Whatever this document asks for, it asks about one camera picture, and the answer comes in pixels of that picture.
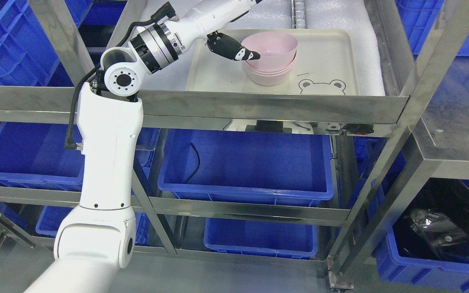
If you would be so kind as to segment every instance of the metal shelf frame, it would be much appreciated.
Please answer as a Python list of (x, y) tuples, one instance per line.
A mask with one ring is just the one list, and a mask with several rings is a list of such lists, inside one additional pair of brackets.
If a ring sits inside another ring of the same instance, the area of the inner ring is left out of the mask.
[[(28, 2), (71, 80), (74, 84), (77, 83), (93, 64), (75, 24), (71, 21), (66, 4), (58, 0)], [(138, 20), (140, 11), (143, 11), (146, 4), (147, 0), (127, 2), (108, 47), (121, 38), (128, 24)], [(149, 178), (143, 176), (138, 162), (134, 164), (132, 189), (136, 196), (132, 198), (132, 205), (136, 211), (148, 215), (164, 248), (140, 247), (137, 248), (138, 252), (169, 257), (328, 268), (330, 275), (337, 277), (333, 287), (353, 288), (350, 282), (352, 269), (370, 256), (374, 245), (386, 234), (384, 227), (391, 226), (396, 215), (399, 216), (402, 212), (403, 206), (406, 207), (405, 204), (408, 205), (415, 196), (417, 192), (414, 191), (420, 189), (417, 179), (437, 176), (439, 170), (443, 169), (442, 166), (454, 164), (444, 160), (440, 163), (435, 160), (425, 161), (422, 156), (417, 156), (415, 150), (418, 148), (415, 148), (415, 139), (411, 137), (411, 133), (418, 129), (415, 128), (418, 120), (469, 33), (469, 1), (460, 1), (445, 28), (432, 31), (419, 57), (414, 61), (394, 0), (365, 0), (365, 6), (378, 39), (387, 96), (139, 92), (139, 98), (145, 101), (143, 126), (162, 128), (162, 131)], [(72, 87), (0, 86), (0, 121), (65, 124), (68, 121), (72, 93)], [(387, 137), (388, 141), (352, 209), (179, 200), (168, 198), (156, 188), (164, 156), (165, 130), (222, 130), (233, 119), (315, 122), (318, 124), (314, 128), (317, 135), (326, 134), (329, 125), (339, 126), (343, 130), (333, 141), (339, 179), (345, 182), (342, 184), (343, 195), (348, 195), (355, 182), (352, 159), (349, 156), (352, 153), (349, 148), (352, 140), (349, 138), (354, 133), (345, 129), (354, 128), (348, 126), (366, 126), (374, 130), (371, 136)], [(408, 154), (409, 157), (409, 165), (387, 194), (387, 201), (381, 206), (380, 212), (367, 225), (361, 237), (354, 241), (352, 231), (363, 219), (370, 199), (403, 146), (406, 148), (405, 155)], [(75, 206), (79, 197), (78, 192), (0, 187), (0, 201), (6, 202)], [(326, 260), (284, 260), (218, 254), (175, 248), (173, 232), (164, 215), (281, 221), (341, 227), (341, 232), (332, 239), (333, 245)], [(49, 246), (51, 242), (51, 239), (29, 234), (20, 235), (19, 238), (40, 246)]]

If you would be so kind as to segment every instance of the black cable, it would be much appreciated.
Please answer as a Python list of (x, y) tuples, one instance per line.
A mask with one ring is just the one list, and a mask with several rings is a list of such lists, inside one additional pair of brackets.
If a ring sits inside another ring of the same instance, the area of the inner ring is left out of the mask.
[[(116, 45), (116, 47), (121, 47), (124, 45), (126, 41), (128, 41), (133, 29), (136, 26), (149, 26), (153, 24), (153, 20), (148, 20), (145, 22), (132, 22), (130, 26), (128, 27), (128, 31), (124, 35), (123, 39), (119, 42), (119, 44)], [(101, 63), (97, 63), (97, 65), (90, 70), (85, 76), (81, 78), (79, 83), (77, 83), (75, 87), (75, 91), (73, 91), (73, 96), (72, 96), (72, 102), (71, 102), (71, 107), (70, 107), (70, 119), (68, 122), (68, 130), (66, 132), (66, 137), (65, 137), (65, 148), (69, 150), (75, 150), (77, 148), (77, 144), (74, 143), (73, 141), (73, 124), (75, 122), (75, 111), (77, 109), (77, 104), (79, 102), (79, 94), (81, 93), (82, 86), (84, 85), (84, 82), (88, 81), (93, 74), (97, 72), (101, 68)]]
[(193, 150), (195, 151), (195, 154), (197, 154), (197, 160), (199, 161), (199, 163), (197, 164), (197, 168), (195, 169), (195, 171), (193, 172), (193, 174), (191, 174), (187, 179), (186, 181), (184, 182), (184, 184), (187, 184), (191, 178), (193, 178), (193, 176), (195, 176), (195, 174), (198, 172), (199, 168), (200, 168), (200, 156), (199, 156), (199, 152), (197, 151), (197, 148), (195, 148), (195, 145), (193, 143), (190, 143), (191, 147), (193, 148)]

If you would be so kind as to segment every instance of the white tray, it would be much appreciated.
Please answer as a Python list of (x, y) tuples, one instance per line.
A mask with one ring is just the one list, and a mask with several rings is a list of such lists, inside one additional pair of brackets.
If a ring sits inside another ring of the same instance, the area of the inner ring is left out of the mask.
[[(268, 30), (224, 30), (242, 41), (249, 35)], [(257, 85), (231, 61), (210, 52), (199, 40), (193, 56), (186, 90), (214, 92), (340, 94), (359, 95), (350, 36), (343, 30), (278, 30), (298, 39), (296, 65), (285, 82), (273, 87)]]

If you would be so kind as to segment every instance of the pink bowl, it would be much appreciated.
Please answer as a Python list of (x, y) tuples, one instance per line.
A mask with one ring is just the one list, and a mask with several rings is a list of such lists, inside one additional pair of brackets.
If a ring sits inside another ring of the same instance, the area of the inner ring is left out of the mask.
[(249, 64), (247, 61), (244, 61), (244, 65), (247, 67), (247, 69), (251, 70), (252, 72), (255, 72), (257, 74), (261, 74), (261, 75), (276, 75), (276, 74), (279, 74), (279, 73), (282, 73), (282, 72), (285, 72), (286, 70), (289, 70), (289, 67), (292, 67), (294, 66), (294, 64), (296, 63), (296, 55), (294, 55), (294, 59), (292, 59), (292, 61), (287, 64), (285, 67), (283, 68), (280, 68), (280, 69), (277, 69), (277, 70), (259, 70), (255, 67), (253, 67), (251, 64)]
[(294, 63), (292, 62), (291, 66), (288, 66), (288, 68), (281, 73), (278, 74), (269, 74), (269, 75), (261, 75), (258, 73), (253, 72), (250, 68), (249, 65), (244, 66), (244, 70), (249, 76), (249, 78), (257, 83), (258, 85), (264, 85), (266, 87), (272, 87), (274, 85), (279, 85), (280, 83), (284, 82), (287, 80), (289, 77), (289, 74), (291, 73), (292, 67), (294, 67)]
[(287, 66), (285, 66), (285, 68), (282, 68), (280, 70), (275, 70), (273, 72), (264, 72), (262, 70), (258, 70), (258, 69), (255, 69), (254, 67), (252, 67), (251, 65), (249, 65), (248, 63), (244, 63), (244, 66), (245, 68), (254, 73), (254, 74), (258, 74), (260, 76), (276, 76), (278, 74), (282, 74), (284, 72), (288, 72), (289, 70), (291, 70), (292, 67), (294, 67), (294, 65), (296, 64), (296, 59), (293, 59), (291, 61), (291, 63), (289, 63)]
[(296, 55), (298, 39), (285, 32), (259, 32), (246, 37), (242, 46), (258, 52), (258, 60), (247, 61), (252, 67), (263, 70), (279, 70), (291, 63)]

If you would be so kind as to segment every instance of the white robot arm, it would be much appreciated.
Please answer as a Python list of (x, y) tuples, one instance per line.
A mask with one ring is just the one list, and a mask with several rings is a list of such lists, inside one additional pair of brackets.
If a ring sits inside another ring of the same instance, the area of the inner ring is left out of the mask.
[(169, 16), (164, 22), (141, 31), (127, 48), (110, 48), (101, 57), (106, 88), (119, 96), (133, 95), (140, 89), (146, 74), (165, 68), (178, 60), (197, 39), (208, 39), (210, 50), (236, 61), (257, 59), (259, 54), (246, 50), (235, 39), (217, 33), (261, 0), (204, 0), (179, 18), (169, 5), (160, 13)]
[[(182, 19), (168, 2), (149, 22), (134, 22), (125, 39), (134, 26), (151, 26), (129, 41), (127, 48), (106, 50), (102, 68), (96, 67), (76, 86), (65, 147), (81, 150), (85, 156), (80, 204), (59, 227), (54, 263), (26, 293), (108, 291), (119, 269), (128, 266), (134, 249), (131, 171), (143, 120), (142, 101), (136, 93), (145, 75), (176, 61), (199, 38), (208, 39), (213, 52), (229, 59), (259, 58), (257, 52), (245, 50), (216, 30), (260, 1), (203, 0)], [(164, 17), (168, 19), (158, 24)], [(93, 82), (86, 82), (95, 72)], [(127, 98), (104, 98), (102, 90)], [(82, 144), (73, 143), (75, 107)]]

